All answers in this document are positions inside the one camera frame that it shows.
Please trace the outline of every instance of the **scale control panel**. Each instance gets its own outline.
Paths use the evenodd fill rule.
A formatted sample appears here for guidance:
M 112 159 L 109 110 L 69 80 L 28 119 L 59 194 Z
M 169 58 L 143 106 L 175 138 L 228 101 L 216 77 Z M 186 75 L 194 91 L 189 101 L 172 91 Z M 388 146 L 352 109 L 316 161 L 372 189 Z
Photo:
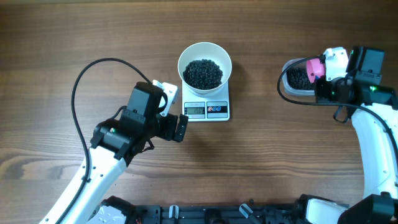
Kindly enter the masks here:
M 203 119 L 226 120 L 229 119 L 228 102 L 186 102 L 184 103 L 184 115 L 187 115 L 190 121 L 195 121 L 195 119 L 200 119 L 200 121 Z

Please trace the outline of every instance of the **wooden tabletop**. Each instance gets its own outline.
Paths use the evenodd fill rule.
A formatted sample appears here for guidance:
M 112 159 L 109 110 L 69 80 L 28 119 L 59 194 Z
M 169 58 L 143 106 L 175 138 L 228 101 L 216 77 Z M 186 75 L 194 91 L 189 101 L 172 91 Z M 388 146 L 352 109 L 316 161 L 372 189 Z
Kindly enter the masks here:
M 354 204 L 363 194 L 358 138 L 335 108 L 283 101 L 284 63 L 354 45 L 386 51 L 383 85 L 398 88 L 394 1 L 151 1 L 0 6 L 0 220 L 37 223 L 84 153 L 70 96 L 90 62 L 117 57 L 150 80 L 181 86 L 180 54 L 213 42 L 231 56 L 231 119 L 189 123 L 182 143 L 155 138 L 108 190 L 136 205 L 293 202 L 313 194 Z M 76 94 L 86 141 L 142 79 L 106 62 Z M 181 99 L 171 109 L 180 114 Z

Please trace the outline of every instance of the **digital kitchen scale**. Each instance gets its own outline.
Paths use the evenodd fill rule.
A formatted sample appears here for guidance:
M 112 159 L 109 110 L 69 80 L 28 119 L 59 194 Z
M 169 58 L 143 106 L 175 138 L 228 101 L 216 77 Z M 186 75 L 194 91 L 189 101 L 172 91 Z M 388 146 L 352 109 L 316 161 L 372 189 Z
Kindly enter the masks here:
M 229 120 L 228 82 L 222 88 L 206 95 L 193 92 L 182 83 L 182 113 L 195 121 Z

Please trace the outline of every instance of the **black beans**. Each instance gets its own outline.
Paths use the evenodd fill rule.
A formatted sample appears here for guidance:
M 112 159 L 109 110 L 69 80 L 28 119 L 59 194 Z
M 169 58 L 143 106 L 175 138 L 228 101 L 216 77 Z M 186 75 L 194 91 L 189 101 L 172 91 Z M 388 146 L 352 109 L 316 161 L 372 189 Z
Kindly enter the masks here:
M 200 90 L 218 87 L 221 85 L 222 76 L 223 71 L 220 70 L 220 66 L 207 59 L 190 62 L 183 72 L 185 82 Z
M 313 90 L 313 84 L 307 76 L 305 68 L 291 68 L 287 70 L 287 83 L 296 90 Z

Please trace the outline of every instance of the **container of black beads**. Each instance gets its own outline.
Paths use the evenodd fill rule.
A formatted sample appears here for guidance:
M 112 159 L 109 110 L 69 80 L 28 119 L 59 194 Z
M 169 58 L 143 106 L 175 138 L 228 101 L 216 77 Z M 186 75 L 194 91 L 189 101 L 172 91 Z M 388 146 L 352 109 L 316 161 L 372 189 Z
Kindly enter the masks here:
M 289 60 L 286 62 L 282 71 L 285 70 L 289 65 L 301 60 L 302 58 Z M 287 94 L 292 96 L 313 96 L 315 92 L 313 90 L 313 84 L 307 76 L 307 69 L 305 63 L 300 63 L 284 74 L 282 77 L 284 83 L 284 90 Z
M 232 61 L 219 45 L 201 42 L 186 48 L 178 60 L 178 74 L 191 92 L 214 94 L 228 81 Z

